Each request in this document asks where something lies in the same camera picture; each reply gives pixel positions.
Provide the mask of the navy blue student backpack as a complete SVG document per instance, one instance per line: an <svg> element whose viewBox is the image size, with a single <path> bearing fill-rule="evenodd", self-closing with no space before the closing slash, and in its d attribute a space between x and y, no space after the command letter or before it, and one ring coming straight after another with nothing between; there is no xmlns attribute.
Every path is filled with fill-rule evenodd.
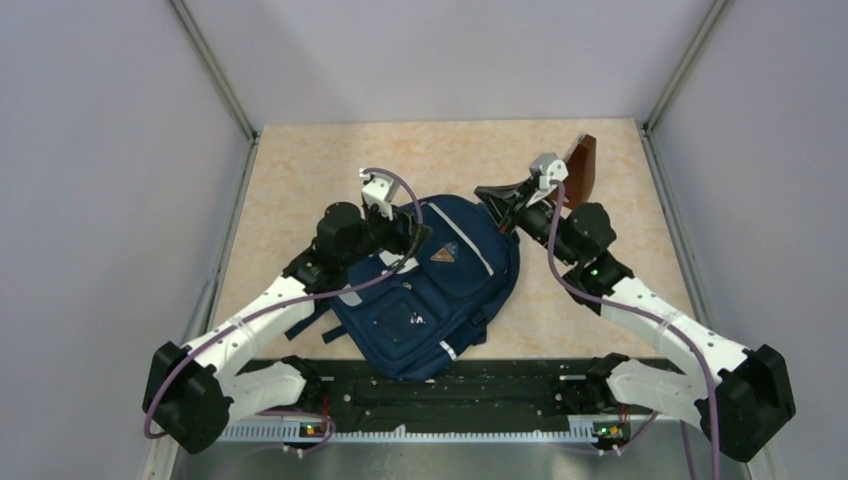
<svg viewBox="0 0 848 480"><path fill-rule="evenodd" d="M349 335L374 369L401 380L427 380L468 347L484 343L519 277L519 236L502 234L484 205L458 195L425 197L420 205L432 235L400 272L318 302L286 338L333 311L340 325L323 340ZM454 263L430 260L443 247Z"/></svg>

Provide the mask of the small orange eraser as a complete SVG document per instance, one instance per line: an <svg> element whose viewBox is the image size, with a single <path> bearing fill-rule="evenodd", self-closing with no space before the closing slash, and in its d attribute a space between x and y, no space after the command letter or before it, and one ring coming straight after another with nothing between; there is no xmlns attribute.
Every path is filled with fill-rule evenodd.
<svg viewBox="0 0 848 480"><path fill-rule="evenodd" d="M438 251L436 251L431 256L430 260L433 261L433 262L440 262L440 263L454 263L456 261L456 258L454 256L454 254L448 248L443 247L443 248L439 249Z"/></svg>

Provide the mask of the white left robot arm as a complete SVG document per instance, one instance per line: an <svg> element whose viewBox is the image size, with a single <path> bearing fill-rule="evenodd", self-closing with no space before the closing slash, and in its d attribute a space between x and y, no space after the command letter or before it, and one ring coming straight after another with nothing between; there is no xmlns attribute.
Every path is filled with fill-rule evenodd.
<svg viewBox="0 0 848 480"><path fill-rule="evenodd" d="M295 367L282 361L248 373L243 367L321 301L397 275L430 232L419 201L386 211L369 203L327 207L309 246L247 306L183 345L167 342L156 350L142 402L144 435L170 437L195 454L230 424L271 407L314 410L321 388Z"/></svg>

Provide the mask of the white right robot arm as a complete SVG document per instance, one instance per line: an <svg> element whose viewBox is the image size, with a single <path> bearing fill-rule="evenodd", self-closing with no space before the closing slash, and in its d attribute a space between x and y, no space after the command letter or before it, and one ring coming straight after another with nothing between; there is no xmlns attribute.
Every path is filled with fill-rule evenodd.
<svg viewBox="0 0 848 480"><path fill-rule="evenodd" d="M650 344L672 370L627 355L595 360L586 397L600 412L644 407L699 428L719 452L752 460L796 415L786 360L769 345L727 339L661 299L610 252L610 216L595 202L568 215L535 198L529 182L478 186L475 195L507 233L523 230L546 248L551 268L572 299Z"/></svg>

